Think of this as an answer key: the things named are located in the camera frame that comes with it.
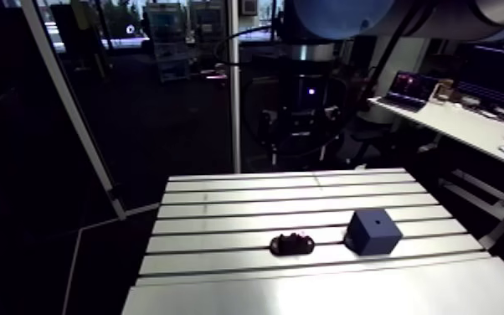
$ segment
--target monitor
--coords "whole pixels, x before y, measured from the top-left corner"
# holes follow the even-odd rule
[[[456,84],[463,94],[504,107],[504,50],[475,46]]]

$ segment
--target laptop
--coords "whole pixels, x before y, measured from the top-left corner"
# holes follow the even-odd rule
[[[428,103],[437,83],[436,78],[399,71],[382,100],[409,111],[419,111]]]

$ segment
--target metal pole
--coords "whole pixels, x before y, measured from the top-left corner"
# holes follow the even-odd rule
[[[115,210],[117,217],[119,219],[125,219],[125,210],[118,199],[111,197],[111,191],[113,190],[113,185],[111,179],[108,176],[104,163],[100,159],[100,154],[98,153],[95,144],[92,142],[88,128],[84,124],[82,115],[80,114],[78,108],[76,107],[75,99],[70,93],[69,87],[64,79],[63,73],[60,70],[59,63],[54,56],[53,47],[47,38],[45,33],[44,24],[37,13],[36,4],[32,0],[22,1],[22,10],[28,21],[29,28],[31,29],[31,34],[35,39],[39,53],[43,58],[45,66],[47,66],[47,71],[53,81],[54,87],[59,93],[60,100],[63,102],[64,108],[69,115],[69,119],[72,122],[82,146],[88,154],[88,158],[94,167],[95,173],[100,180],[101,185],[107,192],[108,198],[110,199],[111,206]]]
[[[239,2],[227,0],[229,4],[229,35],[239,32]],[[239,62],[239,38],[229,41],[229,61]],[[235,173],[242,173],[240,151],[240,67],[230,67],[230,105],[233,126],[233,165]]]
[[[107,41],[107,47],[109,50],[113,50],[113,44],[111,43],[110,30],[107,28],[107,22],[105,21],[104,9],[101,7],[101,0],[95,0],[95,9],[98,11],[98,16],[100,16],[101,31],[104,33],[105,40]]]
[[[271,2],[271,21],[270,21],[271,25],[275,25],[274,20],[275,20],[276,7],[277,7],[277,0],[273,0]],[[271,28],[270,40],[273,42],[274,38],[275,38],[275,27]]]
[[[359,99],[360,104],[363,103],[363,107],[367,108],[365,101],[371,95],[371,92],[373,91],[373,87],[377,84],[379,76],[383,72],[383,69],[385,68],[385,65],[387,64],[388,58],[393,53],[393,49],[397,45],[397,42],[399,41],[400,37],[403,36],[404,31],[409,26],[410,22],[412,21],[412,19],[416,15],[416,13],[418,13],[418,11],[427,2],[428,1],[415,0],[414,3],[412,4],[412,6],[410,7],[409,11],[404,16],[403,20],[400,22],[397,29],[394,31],[393,36],[388,41],[387,47],[385,48],[385,51],[383,52],[383,55],[381,56],[381,59],[379,60],[379,62],[377,63],[377,66],[375,67],[375,71],[371,75],[371,78],[369,79],[369,82],[365,86],[365,90],[363,90],[363,93]]]

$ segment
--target metal work surface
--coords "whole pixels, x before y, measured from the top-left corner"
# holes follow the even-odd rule
[[[498,258],[332,275],[134,287],[125,314],[504,314]]]
[[[372,208],[404,236],[357,256],[342,238]],[[315,250],[271,255],[292,232]],[[125,315],[504,313],[504,264],[400,168],[171,178],[139,274]]]

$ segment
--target dark blue box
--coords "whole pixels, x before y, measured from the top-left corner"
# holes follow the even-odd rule
[[[390,254],[403,238],[384,209],[356,210],[344,235],[344,244],[360,256]]]

